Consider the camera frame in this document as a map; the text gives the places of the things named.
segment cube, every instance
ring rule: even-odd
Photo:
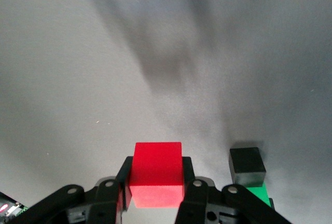
[[[234,184],[263,185],[266,170],[257,147],[230,149],[229,168]]]
[[[136,143],[129,188],[137,208],[178,208],[184,197],[181,143]]]

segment gray surface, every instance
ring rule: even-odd
[[[182,141],[231,183],[257,144],[276,209],[332,215],[331,0],[0,0],[0,191],[26,205],[115,175],[134,144]],[[172,223],[135,209],[125,223]]]

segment red cube front face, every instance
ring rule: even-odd
[[[136,143],[129,187],[136,207],[178,208],[184,196],[181,143]]]

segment green block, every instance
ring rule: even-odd
[[[250,187],[247,188],[252,194],[260,198],[263,202],[265,202],[269,207],[271,207],[268,191],[266,190],[265,183],[261,187]]]

